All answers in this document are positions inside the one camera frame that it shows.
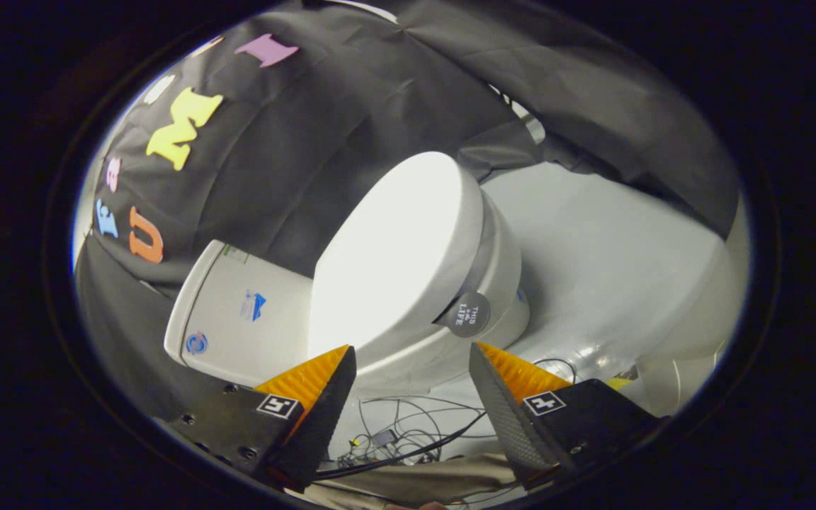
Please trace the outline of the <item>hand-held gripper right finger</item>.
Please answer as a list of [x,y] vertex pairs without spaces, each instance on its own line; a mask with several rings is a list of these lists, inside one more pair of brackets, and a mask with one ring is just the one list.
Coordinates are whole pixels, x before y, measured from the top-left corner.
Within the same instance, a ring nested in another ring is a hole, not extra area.
[[664,420],[600,380],[570,382],[480,341],[469,374],[524,488],[588,475],[643,445]]

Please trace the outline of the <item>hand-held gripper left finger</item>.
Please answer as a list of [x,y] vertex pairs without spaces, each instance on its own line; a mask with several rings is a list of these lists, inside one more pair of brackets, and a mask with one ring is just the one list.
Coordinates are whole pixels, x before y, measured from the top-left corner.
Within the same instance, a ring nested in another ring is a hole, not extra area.
[[301,492],[327,457],[356,371],[353,346],[338,346],[258,387],[221,385],[167,429],[243,477]]

